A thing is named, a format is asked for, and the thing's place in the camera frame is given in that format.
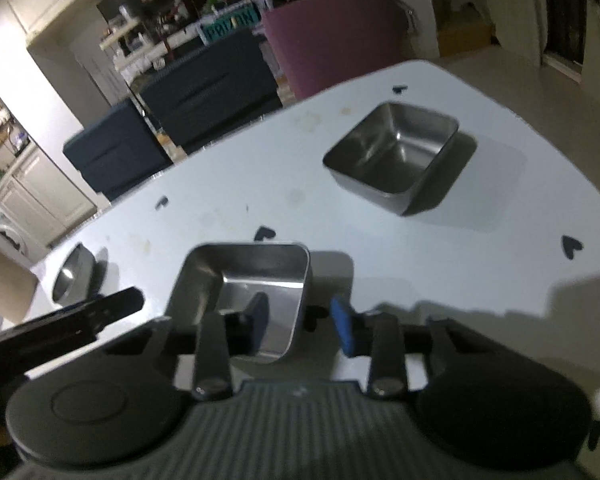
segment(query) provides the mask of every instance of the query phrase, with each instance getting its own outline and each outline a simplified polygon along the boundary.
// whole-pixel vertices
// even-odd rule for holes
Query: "black marking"
[[[567,235],[562,236],[562,250],[568,259],[573,260],[575,251],[581,251],[583,248],[584,245],[580,240],[576,240],[576,238],[571,238]]]
[[[598,441],[600,440],[600,420],[594,420],[591,423],[591,429],[589,430],[589,439],[587,441],[587,447],[590,451],[595,451],[598,447]]]
[[[304,311],[304,321],[302,327],[307,332],[315,332],[318,328],[318,320],[329,317],[329,309],[320,305],[307,305]]]
[[[158,200],[158,202],[155,205],[155,210],[158,211],[160,209],[162,209],[163,207],[167,207],[167,204],[169,203],[169,199],[165,196],[161,197],[160,200]]]
[[[253,237],[253,241],[261,242],[265,238],[272,240],[275,237],[276,237],[276,232],[273,229],[263,225],[263,226],[260,226],[260,228],[256,231],[256,235]]]

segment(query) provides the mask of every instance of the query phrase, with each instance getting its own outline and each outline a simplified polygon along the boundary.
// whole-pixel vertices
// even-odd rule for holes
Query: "shelving unit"
[[[154,44],[142,46],[142,47],[138,48],[137,50],[134,50],[131,54],[126,56],[124,59],[121,59],[120,62],[114,61],[113,66],[115,67],[115,69],[118,72],[120,72],[121,70],[124,70],[126,67],[128,67],[130,64],[132,64],[135,60],[140,59],[145,54],[151,52],[154,48],[155,48]]]
[[[230,6],[221,9],[213,15],[203,16],[199,20],[193,23],[189,23],[185,28],[174,32],[168,38],[168,43],[171,49],[176,49],[187,41],[192,40],[193,38],[200,37],[203,44],[207,44],[207,41],[203,34],[201,34],[201,26],[210,24],[215,22],[218,18],[221,18],[223,15],[234,12],[234,10],[240,9],[243,6],[248,4],[255,4],[260,13],[263,13],[265,10],[270,9],[272,7],[270,1],[268,0],[241,0],[240,2],[236,2],[231,4]],[[262,22],[258,23],[255,27],[253,27],[252,32],[256,35],[264,35],[264,26]],[[158,59],[159,57],[165,56],[167,54],[167,49],[164,46],[164,42],[156,43],[155,46],[149,48],[148,50],[144,50],[144,48],[132,52],[126,59],[119,63],[115,64],[116,70],[122,74],[122,77],[125,81],[130,84],[133,79],[139,74],[148,69],[151,63]]]
[[[100,43],[100,49],[105,50],[110,46],[113,46],[117,40],[124,37],[125,34],[128,34],[132,30],[134,30],[138,25],[141,25],[142,21],[140,18],[134,18],[130,22],[128,22],[124,27],[119,28],[116,32],[109,34],[103,42]]]

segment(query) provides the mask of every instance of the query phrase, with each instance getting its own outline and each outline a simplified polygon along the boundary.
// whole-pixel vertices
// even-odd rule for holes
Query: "white shelf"
[[[113,66],[115,69],[120,72],[132,64],[135,60],[140,59],[142,56],[152,51],[155,48],[155,45],[145,45],[137,50],[134,50],[131,54],[125,57],[125,59],[120,60],[120,62],[114,62]]]
[[[119,40],[120,38],[122,38],[126,33],[131,32],[132,30],[134,30],[141,23],[142,22],[140,21],[140,18],[134,18],[134,19],[132,19],[124,27],[119,28],[113,34],[109,34],[105,38],[105,40],[102,43],[100,43],[100,49],[101,50],[105,50],[106,48],[112,46],[114,43],[116,43],[117,40]]]
[[[196,28],[196,24],[191,23],[190,25],[187,25],[186,28],[183,28],[182,30],[175,32],[174,34],[171,34],[167,38],[167,41],[169,42],[169,46],[171,47],[171,49],[176,49],[179,46],[181,46],[182,44],[187,43],[187,41],[193,40],[197,36],[198,36],[198,30]],[[151,50],[149,50],[147,53],[145,53],[143,56],[137,56],[137,57],[131,59],[130,62],[124,61],[123,63],[121,63],[120,69],[117,69],[117,70],[122,74],[122,77],[125,79],[125,81],[127,83],[130,83],[139,72],[142,72],[142,70],[139,68],[136,68],[135,70],[133,70],[133,72],[131,74],[126,74],[126,73],[123,73],[125,71],[125,69],[132,66],[133,63],[135,63],[136,61],[139,61],[141,59],[144,59],[147,63],[152,63],[152,62],[154,62],[154,60],[158,59],[159,57],[163,57],[166,55],[167,55],[167,48],[164,46],[164,42],[160,41],[159,43],[156,43],[155,46]]]

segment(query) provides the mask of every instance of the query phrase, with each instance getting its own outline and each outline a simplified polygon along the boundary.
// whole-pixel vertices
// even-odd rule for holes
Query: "stainless steel bowl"
[[[310,254],[301,244],[206,244],[184,261],[165,315],[176,326],[190,326],[207,310],[245,310],[258,292],[264,292],[269,323],[260,351],[247,359],[270,363],[285,356],[301,332],[310,282]]]
[[[402,214],[440,163],[458,121],[432,110],[386,102],[324,156],[336,182]]]
[[[95,261],[84,245],[76,245],[62,264],[54,283],[52,299],[55,303],[70,306],[87,299]]]

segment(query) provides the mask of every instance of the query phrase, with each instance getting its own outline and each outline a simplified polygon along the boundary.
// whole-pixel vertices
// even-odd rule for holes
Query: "kitchen counter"
[[[396,95],[396,85],[408,90]],[[403,217],[345,192],[322,166],[324,153],[388,100],[461,125]],[[162,197],[168,205],[156,209]],[[49,300],[54,279],[78,242],[110,262],[104,293],[135,285],[145,294],[141,312],[102,332],[107,340],[163,314],[193,247],[252,240],[262,225],[310,249],[317,301],[341,290],[361,311],[382,303],[410,320],[455,317],[575,380],[600,415],[600,193],[510,110],[423,61],[341,84],[145,184],[34,268],[42,280],[28,318],[57,307]],[[573,260],[563,235],[584,245]],[[345,359],[329,322],[318,325],[286,364],[240,365],[237,374],[365,381],[368,359]],[[411,386],[423,380],[416,373]]]

